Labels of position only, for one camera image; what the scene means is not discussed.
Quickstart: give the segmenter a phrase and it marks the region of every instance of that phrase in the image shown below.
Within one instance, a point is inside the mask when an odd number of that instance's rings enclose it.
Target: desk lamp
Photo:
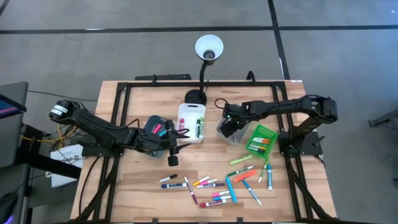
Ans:
[[[195,51],[197,52],[198,57],[203,60],[203,64],[201,65],[199,74],[200,89],[190,90],[185,95],[186,103],[197,103],[206,105],[207,97],[206,94],[203,92],[203,86],[205,82],[205,69],[208,65],[214,64],[214,61],[221,56],[223,50],[223,41],[216,35],[204,35],[197,40],[195,44]]]

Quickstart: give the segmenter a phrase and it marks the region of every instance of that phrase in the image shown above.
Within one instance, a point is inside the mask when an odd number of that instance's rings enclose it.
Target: marker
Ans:
[[[249,184],[245,181],[242,180],[243,184],[246,186],[246,188],[250,191],[250,194],[254,197],[254,199],[256,199],[257,203],[259,205],[261,205],[261,202],[259,200],[259,198],[257,198],[256,194],[254,193],[254,191],[250,188]]]
[[[161,124],[157,124],[156,128],[154,129],[154,131],[152,133],[157,133],[159,131],[159,129],[162,127]]]
[[[184,119],[183,118],[180,119],[180,130],[181,129],[184,129]]]
[[[244,156],[244,157],[242,157],[242,158],[239,158],[239,159],[235,159],[235,160],[233,160],[233,161],[230,161],[229,164],[230,164],[230,165],[235,165],[235,164],[237,164],[237,163],[246,161],[246,160],[251,159],[251,158],[253,158],[253,155],[252,155],[252,154],[249,154],[249,155]]]
[[[231,177],[232,175],[238,174],[238,173],[240,173],[240,172],[243,172],[243,171],[249,170],[249,169],[253,169],[253,166],[245,167],[245,168],[243,168],[243,169],[240,169],[240,170],[234,171],[234,172],[232,172],[232,173],[229,173],[229,174],[227,175],[227,177]]]
[[[224,195],[224,194],[229,194],[229,190],[224,191],[224,192],[214,193],[214,194],[212,194],[211,196],[212,196],[212,197],[218,197],[218,196],[221,196],[221,195]]]
[[[162,137],[164,134],[166,134],[167,130],[162,131],[161,133],[159,133],[159,136]]]
[[[187,183],[187,186],[188,186],[188,188],[189,188],[189,191],[191,191],[191,196],[192,196],[192,198],[193,198],[193,202],[195,202],[195,205],[197,205],[197,204],[198,204],[197,198],[196,198],[195,194],[193,193],[193,189],[191,188],[191,185],[189,185],[189,182],[188,182],[187,177],[184,177],[184,179],[185,179],[185,181],[186,181],[186,183]]]
[[[210,183],[216,182],[217,180],[218,180],[218,179],[207,180],[207,181],[201,182],[200,185],[210,184]]]
[[[222,196],[222,197],[215,197],[213,200],[223,200],[223,199],[230,199],[232,196]]]
[[[200,119],[197,120],[197,138],[200,136]]]
[[[177,177],[177,175],[176,175],[176,174],[173,174],[173,175],[171,175],[170,177],[163,178],[163,179],[160,180],[160,181],[163,182],[163,181],[166,181],[166,180],[174,179],[174,178],[176,178],[176,177]]]
[[[206,203],[201,203],[200,207],[205,208],[205,207],[210,207],[210,206],[215,206],[215,205],[222,205],[226,203],[226,200],[217,200],[217,201],[212,201],[212,202],[206,202]]]
[[[272,190],[272,174],[271,174],[271,165],[267,166],[267,176],[268,176],[268,190]]]
[[[229,192],[231,192],[232,201],[233,201],[234,203],[237,203],[238,200],[236,199],[235,191],[234,191],[234,189],[232,188],[231,181],[229,180],[228,177],[225,177],[225,182],[226,182],[226,185],[228,186]]]
[[[207,179],[209,179],[209,178],[210,178],[210,176],[204,177],[204,178],[202,178],[202,179],[196,181],[195,183],[193,183],[193,185],[194,185],[194,186],[199,185],[200,183],[202,183],[203,181],[205,181],[205,180],[207,180]]]
[[[256,148],[256,149],[263,149],[263,150],[266,150],[266,149],[267,149],[267,148],[264,147],[264,146],[257,146],[257,145],[253,145],[253,144],[250,144],[249,146],[250,146],[250,147],[253,147],[253,148]]]
[[[253,138],[252,141],[263,144],[269,144],[269,139],[264,139],[264,138]]]
[[[259,183],[262,180],[262,176],[266,173],[268,161],[269,161],[269,157],[266,159],[266,162],[264,163],[264,167],[261,170],[260,177],[259,177]]]
[[[166,189],[166,188],[187,187],[187,183],[180,183],[180,184],[162,184],[161,187],[162,187],[163,189]]]
[[[253,151],[256,151],[256,152],[260,152],[260,153],[266,152],[266,151],[263,150],[263,149],[256,149],[256,148],[253,148],[253,147],[251,147],[251,146],[249,146],[248,149],[253,150]]]
[[[256,170],[252,170],[252,171],[247,172],[247,173],[245,173],[245,174],[243,174],[243,175],[240,175],[239,177],[237,177],[237,178],[234,179],[234,182],[235,182],[235,183],[238,183],[239,181],[241,181],[241,180],[243,180],[243,179],[245,179],[245,178],[247,178],[247,177],[250,177],[250,176],[256,174],[256,172],[257,172]]]
[[[199,185],[197,187],[221,187],[221,186],[225,186],[224,183],[217,183],[217,184],[206,184],[206,185]]]
[[[203,117],[200,118],[200,139],[203,138],[203,126],[204,126]]]

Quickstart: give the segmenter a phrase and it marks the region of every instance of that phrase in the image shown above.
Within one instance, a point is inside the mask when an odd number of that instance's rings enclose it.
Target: gray floor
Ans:
[[[277,0],[280,26],[398,24],[398,2],[387,0]],[[12,0],[0,30],[170,26],[270,26],[265,0]],[[206,32],[150,34],[0,35],[1,83],[28,81],[29,89],[81,98],[98,97],[103,80],[190,73],[198,78],[196,39]],[[273,31],[214,32],[225,45],[206,71],[213,79],[281,79]],[[281,32],[291,79],[307,93],[330,96],[339,120],[318,129],[339,218],[396,223],[396,133],[368,120],[398,108],[398,30]],[[57,98],[29,93],[24,122],[45,131]],[[89,109],[94,103],[86,103]],[[38,207],[33,223],[67,220],[72,201]]]

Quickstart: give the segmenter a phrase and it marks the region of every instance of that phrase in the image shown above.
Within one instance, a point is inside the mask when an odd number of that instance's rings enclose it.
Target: monitor screen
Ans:
[[[0,95],[0,119],[7,118],[9,116],[23,113],[26,108],[9,98]]]

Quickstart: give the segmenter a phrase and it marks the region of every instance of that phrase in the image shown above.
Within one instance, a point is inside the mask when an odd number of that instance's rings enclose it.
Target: lamp base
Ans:
[[[202,93],[200,90],[190,90],[185,95],[185,103],[196,103],[206,106],[207,103],[206,94]]]

